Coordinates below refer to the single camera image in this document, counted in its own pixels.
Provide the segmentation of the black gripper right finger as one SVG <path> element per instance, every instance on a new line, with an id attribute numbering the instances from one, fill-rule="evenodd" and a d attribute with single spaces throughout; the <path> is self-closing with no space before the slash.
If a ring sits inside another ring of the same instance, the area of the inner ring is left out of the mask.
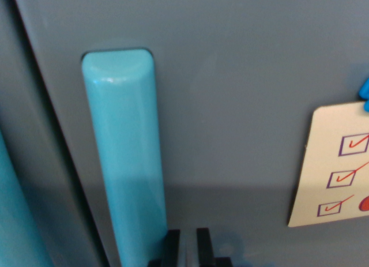
<path id="1" fill-rule="evenodd" d="M 216 266 L 209 228 L 197 228 L 199 266 Z"/>

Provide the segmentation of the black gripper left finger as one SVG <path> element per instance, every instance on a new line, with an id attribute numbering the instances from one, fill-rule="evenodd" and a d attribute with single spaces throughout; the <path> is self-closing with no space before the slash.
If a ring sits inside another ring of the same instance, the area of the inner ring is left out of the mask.
<path id="1" fill-rule="evenodd" d="M 186 241 L 181 230 L 168 230 L 161 258 L 163 267 L 185 267 L 186 266 Z"/>

